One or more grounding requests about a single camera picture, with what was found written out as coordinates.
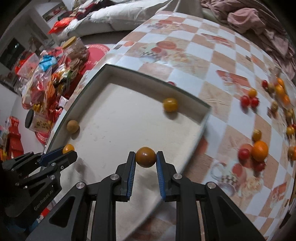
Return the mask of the pile of snack packets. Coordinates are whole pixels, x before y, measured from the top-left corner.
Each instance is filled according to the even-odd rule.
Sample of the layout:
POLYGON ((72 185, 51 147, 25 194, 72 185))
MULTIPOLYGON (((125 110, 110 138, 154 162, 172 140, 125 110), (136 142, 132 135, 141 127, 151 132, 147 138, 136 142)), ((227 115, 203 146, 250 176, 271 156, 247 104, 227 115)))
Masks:
POLYGON ((24 51, 15 65, 21 83, 23 108, 52 118, 60 98, 68 98, 70 90, 82 78, 88 58, 87 47, 76 50, 57 47, 40 55, 24 51))

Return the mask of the small orange tomato upper left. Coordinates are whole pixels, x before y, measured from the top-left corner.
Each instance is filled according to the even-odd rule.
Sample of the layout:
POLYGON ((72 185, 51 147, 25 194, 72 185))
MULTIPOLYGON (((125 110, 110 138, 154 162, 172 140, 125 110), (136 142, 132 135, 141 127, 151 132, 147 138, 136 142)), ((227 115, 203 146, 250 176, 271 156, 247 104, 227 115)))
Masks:
POLYGON ((257 96, 257 90, 254 89, 254 88, 251 88, 249 91, 248 91, 248 96, 249 98, 255 98, 257 96))

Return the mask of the orange in bowl top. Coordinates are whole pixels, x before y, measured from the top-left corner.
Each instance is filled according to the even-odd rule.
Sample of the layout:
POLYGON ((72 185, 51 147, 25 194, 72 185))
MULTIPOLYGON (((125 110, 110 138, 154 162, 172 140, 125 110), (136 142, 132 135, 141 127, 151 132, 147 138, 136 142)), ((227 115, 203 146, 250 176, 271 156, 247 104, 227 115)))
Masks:
POLYGON ((282 88, 285 88, 285 83, 281 78, 277 78, 277 82, 282 88))

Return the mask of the red cherry tomato with stem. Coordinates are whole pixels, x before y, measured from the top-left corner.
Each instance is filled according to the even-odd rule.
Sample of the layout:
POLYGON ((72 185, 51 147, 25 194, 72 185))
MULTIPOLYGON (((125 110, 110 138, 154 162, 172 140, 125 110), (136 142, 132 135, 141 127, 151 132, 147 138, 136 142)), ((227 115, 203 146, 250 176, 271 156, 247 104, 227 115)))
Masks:
POLYGON ((258 162, 258 161, 253 161, 253 170, 254 172, 261 172, 265 169, 266 163, 265 162, 258 162))

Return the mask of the large orange right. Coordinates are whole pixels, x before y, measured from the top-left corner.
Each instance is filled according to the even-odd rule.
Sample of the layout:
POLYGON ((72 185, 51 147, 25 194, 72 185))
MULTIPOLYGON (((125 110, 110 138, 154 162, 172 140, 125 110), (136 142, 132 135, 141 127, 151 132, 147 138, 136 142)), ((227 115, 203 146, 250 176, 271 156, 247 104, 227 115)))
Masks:
POLYGON ((288 149, 288 158, 290 161, 295 161, 296 159, 296 146, 290 146, 288 149))

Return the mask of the brown-yellow cherry tomato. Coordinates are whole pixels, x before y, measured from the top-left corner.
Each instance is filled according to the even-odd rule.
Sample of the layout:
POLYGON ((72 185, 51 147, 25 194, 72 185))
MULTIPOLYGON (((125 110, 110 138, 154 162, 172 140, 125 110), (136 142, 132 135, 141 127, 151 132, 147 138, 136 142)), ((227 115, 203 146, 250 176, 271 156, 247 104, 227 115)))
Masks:
POLYGON ((156 160, 156 153, 149 147, 141 147, 135 154, 135 161, 143 168, 152 167, 156 160))

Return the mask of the kiwi of bowl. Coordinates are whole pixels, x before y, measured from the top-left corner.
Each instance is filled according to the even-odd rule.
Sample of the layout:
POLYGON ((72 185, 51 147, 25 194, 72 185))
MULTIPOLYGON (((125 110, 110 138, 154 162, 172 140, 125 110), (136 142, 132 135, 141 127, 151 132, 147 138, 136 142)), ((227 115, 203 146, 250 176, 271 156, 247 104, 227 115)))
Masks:
POLYGON ((276 113, 278 111, 278 103, 276 101, 272 102, 270 110, 272 113, 276 113))
POLYGON ((287 110, 285 112, 285 118, 286 118, 288 123, 292 122, 292 117, 293 117, 293 113, 290 110, 287 110))

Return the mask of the yellow tomato cluster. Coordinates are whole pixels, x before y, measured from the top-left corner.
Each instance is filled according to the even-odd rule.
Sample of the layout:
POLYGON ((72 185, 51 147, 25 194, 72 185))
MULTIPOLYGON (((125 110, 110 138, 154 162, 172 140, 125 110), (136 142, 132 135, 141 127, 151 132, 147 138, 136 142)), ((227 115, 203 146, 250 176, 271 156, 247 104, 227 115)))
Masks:
POLYGON ((287 134, 287 136, 292 136, 292 135, 294 135, 295 134, 295 129, 294 129, 294 127, 293 126, 288 126, 287 127, 287 130, 286 130, 286 134, 287 134))

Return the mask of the red tomato mid left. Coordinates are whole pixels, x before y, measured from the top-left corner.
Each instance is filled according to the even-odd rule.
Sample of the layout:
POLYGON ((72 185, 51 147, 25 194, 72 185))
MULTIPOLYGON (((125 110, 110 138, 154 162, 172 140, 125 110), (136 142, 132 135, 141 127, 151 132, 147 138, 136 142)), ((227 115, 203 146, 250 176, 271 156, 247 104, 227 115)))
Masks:
POLYGON ((250 99, 247 95, 244 95, 240 98, 240 104, 242 106, 242 108, 248 108, 248 106, 250 105, 250 99))

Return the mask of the orange near tray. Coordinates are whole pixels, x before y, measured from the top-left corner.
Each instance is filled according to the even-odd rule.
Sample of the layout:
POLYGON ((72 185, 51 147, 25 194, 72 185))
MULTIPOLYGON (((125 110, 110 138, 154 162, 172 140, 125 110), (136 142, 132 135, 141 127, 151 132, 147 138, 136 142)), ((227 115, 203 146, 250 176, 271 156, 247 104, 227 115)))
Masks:
POLYGON ((257 162, 263 162, 268 156, 268 145, 264 141, 256 141, 253 144, 251 155, 257 162))

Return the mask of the kiwi right of bowl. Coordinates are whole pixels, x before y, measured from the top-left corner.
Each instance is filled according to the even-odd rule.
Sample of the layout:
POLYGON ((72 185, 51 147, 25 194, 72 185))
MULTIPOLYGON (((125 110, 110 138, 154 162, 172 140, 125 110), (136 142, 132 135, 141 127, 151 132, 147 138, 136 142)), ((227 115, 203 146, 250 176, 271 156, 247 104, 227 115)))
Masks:
POLYGON ((293 113, 290 110, 287 110, 285 112, 285 118, 286 118, 288 123, 292 122, 292 117, 293 117, 293 113))

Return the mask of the tan longan fruit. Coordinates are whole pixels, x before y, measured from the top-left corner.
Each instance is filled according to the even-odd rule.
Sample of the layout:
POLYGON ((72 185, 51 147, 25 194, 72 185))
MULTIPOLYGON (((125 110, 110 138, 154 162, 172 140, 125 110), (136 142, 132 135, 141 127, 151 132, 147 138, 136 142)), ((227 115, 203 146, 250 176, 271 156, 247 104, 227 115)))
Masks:
POLYGON ((70 134, 74 134, 79 130, 79 124, 76 120, 70 120, 67 122, 66 129, 70 134))

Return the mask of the yellow cherry tomato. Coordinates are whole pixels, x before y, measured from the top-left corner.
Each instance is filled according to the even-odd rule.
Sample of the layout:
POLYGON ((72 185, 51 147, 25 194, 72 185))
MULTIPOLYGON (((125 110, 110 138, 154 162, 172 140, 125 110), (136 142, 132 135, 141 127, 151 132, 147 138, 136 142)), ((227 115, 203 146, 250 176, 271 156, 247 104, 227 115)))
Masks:
POLYGON ((70 152, 70 151, 74 151, 74 150, 75 150, 75 148, 74 148, 74 146, 73 146, 72 144, 67 144, 67 145, 63 148, 62 152, 63 152, 63 154, 66 154, 66 153, 68 153, 68 152, 70 152))

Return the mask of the white shallow tray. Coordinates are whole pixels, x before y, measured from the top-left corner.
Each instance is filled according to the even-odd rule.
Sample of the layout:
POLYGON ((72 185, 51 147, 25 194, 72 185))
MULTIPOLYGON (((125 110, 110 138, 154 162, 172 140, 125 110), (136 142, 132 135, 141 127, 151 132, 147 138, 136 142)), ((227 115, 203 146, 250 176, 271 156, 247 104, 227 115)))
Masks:
POLYGON ((90 72, 60 115, 48 150, 72 144, 77 161, 61 173, 62 191, 77 183, 92 184, 113 174, 130 152, 141 147, 162 151, 165 160, 182 172, 196 150, 210 116, 206 102, 145 74, 106 64, 90 72), (163 101, 175 98, 178 110, 164 111, 163 101), (66 125, 76 120, 79 130, 66 125))

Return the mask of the red round mat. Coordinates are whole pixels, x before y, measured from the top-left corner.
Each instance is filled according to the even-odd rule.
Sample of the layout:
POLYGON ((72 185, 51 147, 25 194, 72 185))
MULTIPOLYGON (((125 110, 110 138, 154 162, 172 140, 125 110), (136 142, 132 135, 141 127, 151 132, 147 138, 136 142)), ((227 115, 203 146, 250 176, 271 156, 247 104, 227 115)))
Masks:
POLYGON ((79 70, 79 75, 83 76, 86 71, 92 70, 94 66, 107 54, 109 47, 103 44, 89 44, 86 45, 89 52, 87 61, 79 70))

